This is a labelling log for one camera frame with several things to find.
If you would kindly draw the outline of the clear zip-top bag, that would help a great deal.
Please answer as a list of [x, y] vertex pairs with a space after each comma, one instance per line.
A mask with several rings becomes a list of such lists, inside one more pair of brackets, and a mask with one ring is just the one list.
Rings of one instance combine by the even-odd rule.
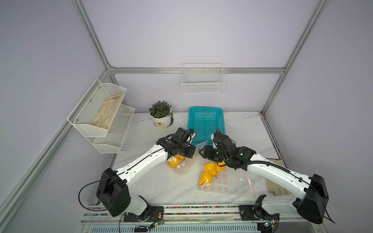
[[196, 145], [196, 150], [192, 158], [176, 155], [167, 160], [168, 167], [179, 176], [185, 175], [190, 168], [201, 158], [199, 150], [207, 145], [207, 141]]
[[234, 170], [226, 167], [222, 172], [217, 173], [213, 176], [212, 183], [206, 186], [200, 186], [199, 181], [201, 175], [205, 172], [205, 164], [210, 163], [206, 159], [203, 159], [200, 164], [200, 170], [197, 179], [197, 189], [203, 192], [220, 194], [220, 195], [248, 195], [254, 196], [249, 175], [245, 171]]

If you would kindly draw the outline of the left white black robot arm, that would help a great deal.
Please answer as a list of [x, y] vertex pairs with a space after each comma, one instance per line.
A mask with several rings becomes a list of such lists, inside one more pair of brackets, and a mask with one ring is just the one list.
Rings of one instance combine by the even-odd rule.
[[157, 140], [145, 154], [117, 170], [102, 173], [96, 196], [112, 217], [122, 213], [133, 214], [142, 221], [150, 215], [151, 206], [141, 196], [131, 196], [130, 189], [146, 173], [175, 155], [192, 158], [196, 147], [191, 143], [196, 133], [178, 128], [174, 134]]

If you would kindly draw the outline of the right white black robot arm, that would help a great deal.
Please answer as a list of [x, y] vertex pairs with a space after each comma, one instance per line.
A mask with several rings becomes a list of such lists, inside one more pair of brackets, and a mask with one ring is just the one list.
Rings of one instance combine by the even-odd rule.
[[294, 172], [273, 163], [251, 148], [237, 147], [220, 130], [216, 130], [211, 138], [213, 144], [199, 150], [203, 158], [234, 170], [258, 174], [290, 192], [277, 198], [259, 198], [259, 207], [266, 214], [298, 214], [314, 224], [322, 224], [324, 219], [330, 219], [326, 210], [329, 195], [322, 176]]

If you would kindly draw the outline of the orange yellow pear left bag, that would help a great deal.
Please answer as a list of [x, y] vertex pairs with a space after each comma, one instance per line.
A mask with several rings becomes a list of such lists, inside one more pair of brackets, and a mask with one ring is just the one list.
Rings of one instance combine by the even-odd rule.
[[177, 159], [179, 159], [179, 160], [182, 160], [182, 161], [186, 160], [186, 157], [181, 156], [181, 155], [175, 155], [174, 157], [177, 158]]

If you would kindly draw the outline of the yellow pear right bag top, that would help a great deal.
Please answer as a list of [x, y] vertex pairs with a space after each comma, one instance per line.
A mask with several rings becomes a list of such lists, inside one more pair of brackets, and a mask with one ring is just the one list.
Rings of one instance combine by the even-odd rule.
[[216, 168], [217, 173], [222, 172], [226, 167], [227, 167], [227, 165], [225, 164], [225, 162], [217, 162], [215, 164], [215, 168]]

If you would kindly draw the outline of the yellow pear right bag bottom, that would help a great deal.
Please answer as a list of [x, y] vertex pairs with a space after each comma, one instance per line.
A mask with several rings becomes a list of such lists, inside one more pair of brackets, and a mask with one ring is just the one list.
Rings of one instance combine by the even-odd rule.
[[201, 175], [201, 178], [200, 178], [200, 181], [199, 181], [199, 185], [200, 186], [206, 186], [210, 183], [212, 183], [213, 181], [213, 176], [208, 173], [208, 172], [204, 172], [202, 175]]

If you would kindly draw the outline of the potted green plant white pot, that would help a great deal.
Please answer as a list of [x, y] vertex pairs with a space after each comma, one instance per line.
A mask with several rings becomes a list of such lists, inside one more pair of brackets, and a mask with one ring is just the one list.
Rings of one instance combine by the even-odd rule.
[[155, 127], [164, 129], [172, 124], [172, 106], [166, 101], [157, 101], [149, 108], [149, 115], [153, 120]]

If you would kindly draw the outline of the teal plastic basket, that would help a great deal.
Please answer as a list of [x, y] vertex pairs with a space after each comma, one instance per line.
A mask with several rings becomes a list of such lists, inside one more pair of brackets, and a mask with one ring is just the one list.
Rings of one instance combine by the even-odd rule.
[[223, 110], [214, 107], [191, 107], [188, 113], [187, 127], [196, 133], [192, 140], [193, 145], [206, 141], [208, 145], [213, 145], [211, 135], [217, 129], [226, 134]]

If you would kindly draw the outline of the beige work glove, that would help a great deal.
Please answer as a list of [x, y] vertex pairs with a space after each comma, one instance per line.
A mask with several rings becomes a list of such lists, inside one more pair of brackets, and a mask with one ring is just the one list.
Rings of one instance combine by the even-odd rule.
[[291, 194], [291, 192], [289, 192], [287, 189], [283, 188], [277, 183], [274, 183], [273, 181], [270, 181], [269, 179], [266, 179], [266, 186], [268, 191], [273, 193], [275, 196], [286, 196]]

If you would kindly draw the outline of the white mesh lower shelf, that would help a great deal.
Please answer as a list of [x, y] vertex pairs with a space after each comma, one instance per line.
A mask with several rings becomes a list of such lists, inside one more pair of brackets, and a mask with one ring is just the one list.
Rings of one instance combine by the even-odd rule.
[[106, 137], [97, 137], [93, 146], [101, 153], [119, 153], [127, 135], [135, 108], [121, 104]]

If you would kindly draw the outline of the white mesh shelf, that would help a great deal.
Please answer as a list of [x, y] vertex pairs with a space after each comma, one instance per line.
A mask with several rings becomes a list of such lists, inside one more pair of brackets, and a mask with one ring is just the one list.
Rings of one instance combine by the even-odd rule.
[[84, 137], [106, 137], [119, 108], [114, 108], [104, 127], [99, 127], [97, 124], [98, 114], [101, 112], [104, 101], [109, 98], [116, 98], [115, 103], [121, 104], [126, 91], [124, 87], [113, 83], [101, 83], [97, 79], [70, 113], [67, 121]]
[[127, 135], [135, 108], [121, 104], [106, 137], [97, 137], [93, 146], [101, 153], [119, 153]]

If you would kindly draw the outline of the beige cloth in shelf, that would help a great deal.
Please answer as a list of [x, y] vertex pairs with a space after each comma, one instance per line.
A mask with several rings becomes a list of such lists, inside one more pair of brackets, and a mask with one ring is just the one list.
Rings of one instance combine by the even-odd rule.
[[121, 105], [124, 95], [125, 94], [113, 95], [104, 100], [98, 113], [91, 122], [91, 125], [108, 130]]

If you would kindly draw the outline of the white mesh upper shelf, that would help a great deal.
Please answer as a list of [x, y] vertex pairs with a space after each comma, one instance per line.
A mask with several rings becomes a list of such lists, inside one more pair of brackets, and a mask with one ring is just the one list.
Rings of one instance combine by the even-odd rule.
[[116, 98], [115, 103], [121, 104], [126, 91], [124, 87], [113, 83], [101, 83], [97, 79], [70, 113], [67, 121], [84, 137], [106, 137], [119, 108], [114, 108], [104, 127], [99, 127], [97, 124], [98, 114], [101, 112], [104, 101], [109, 98]]

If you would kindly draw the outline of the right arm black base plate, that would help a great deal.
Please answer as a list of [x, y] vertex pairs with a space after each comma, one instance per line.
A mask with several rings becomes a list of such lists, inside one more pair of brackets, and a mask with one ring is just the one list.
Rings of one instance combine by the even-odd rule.
[[239, 213], [242, 221], [279, 220], [279, 214], [268, 214], [261, 206], [240, 205]]

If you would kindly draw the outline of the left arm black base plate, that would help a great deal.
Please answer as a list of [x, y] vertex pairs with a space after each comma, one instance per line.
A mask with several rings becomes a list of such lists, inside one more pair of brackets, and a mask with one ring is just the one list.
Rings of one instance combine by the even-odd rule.
[[155, 222], [161, 219], [164, 215], [163, 206], [150, 206], [145, 209], [145, 211], [137, 216], [135, 214], [125, 213], [122, 218], [123, 222]]

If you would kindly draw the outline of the aluminium rail with coloured beads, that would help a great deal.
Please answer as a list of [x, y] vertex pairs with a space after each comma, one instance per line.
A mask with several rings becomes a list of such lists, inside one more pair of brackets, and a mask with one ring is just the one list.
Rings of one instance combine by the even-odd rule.
[[[208, 205], [161, 205], [164, 207], [164, 222], [185, 222], [185, 223], [220, 223], [242, 221], [239, 213], [239, 204], [208, 204]], [[86, 212], [82, 224], [113, 224], [113, 223], [140, 223], [145, 222], [123, 222], [124, 214], [116, 217], [111, 216], [107, 211], [102, 213]], [[265, 222], [268, 220], [254, 220], [249, 222]], [[300, 215], [279, 214], [277, 221], [305, 221]]]

